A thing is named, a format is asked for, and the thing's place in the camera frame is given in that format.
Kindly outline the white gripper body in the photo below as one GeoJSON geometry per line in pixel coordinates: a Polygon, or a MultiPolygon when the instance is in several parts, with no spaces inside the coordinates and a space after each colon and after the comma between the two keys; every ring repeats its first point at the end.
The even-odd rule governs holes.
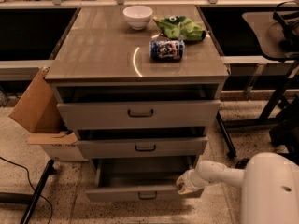
{"type": "Polygon", "coordinates": [[[185,172],[183,181],[188,192],[196,192],[207,185],[207,182],[194,169],[185,172]]]}

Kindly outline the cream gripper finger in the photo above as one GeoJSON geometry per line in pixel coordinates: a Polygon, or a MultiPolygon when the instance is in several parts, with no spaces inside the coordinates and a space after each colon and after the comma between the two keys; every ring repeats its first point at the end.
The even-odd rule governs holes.
{"type": "Polygon", "coordinates": [[[185,175],[180,175],[176,181],[177,186],[181,186],[185,184],[185,175]]]}
{"type": "Polygon", "coordinates": [[[178,194],[179,195],[187,195],[189,193],[190,193],[190,191],[186,188],[185,185],[179,185],[178,186],[178,194]]]}

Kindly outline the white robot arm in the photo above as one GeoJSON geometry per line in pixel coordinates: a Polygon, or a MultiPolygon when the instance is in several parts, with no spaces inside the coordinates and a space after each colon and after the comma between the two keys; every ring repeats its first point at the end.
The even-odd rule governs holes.
{"type": "Polygon", "coordinates": [[[181,195],[208,185],[241,188],[241,224],[299,224],[299,166],[276,153],[259,153],[243,169],[200,159],[176,182],[181,195]]]}

